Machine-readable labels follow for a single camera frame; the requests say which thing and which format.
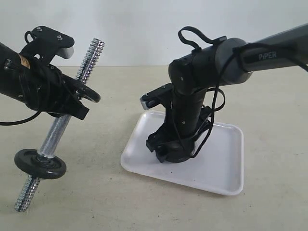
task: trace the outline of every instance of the table surface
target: table surface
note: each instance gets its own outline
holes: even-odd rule
[[[70,76],[77,72],[77,67],[61,69]],[[27,124],[1,127],[0,230],[307,230],[306,72],[298,67],[257,72],[244,84],[223,87],[227,103],[216,121],[244,133],[244,189],[230,197],[121,167],[120,156],[143,113],[140,96],[168,81],[165,66],[96,67],[89,86],[102,100],[83,101],[88,116],[70,121],[56,150],[67,173],[42,181],[24,213],[13,208],[26,179],[13,158],[21,149],[39,148],[53,118],[43,114]],[[33,113],[2,95],[0,105],[1,121]]]

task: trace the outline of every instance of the black weight plate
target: black weight plate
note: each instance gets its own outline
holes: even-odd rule
[[[57,179],[66,172],[66,164],[55,157],[48,162],[37,160],[36,149],[23,149],[16,153],[14,162],[25,173],[42,179]]]

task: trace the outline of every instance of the plastic tray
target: plastic tray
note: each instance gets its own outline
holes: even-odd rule
[[[130,172],[222,195],[237,195],[244,184],[242,131],[230,124],[215,123],[212,134],[196,158],[182,163],[160,163],[145,145],[148,136],[164,122],[165,113],[141,115],[121,156]],[[196,142],[199,145],[206,132]]]

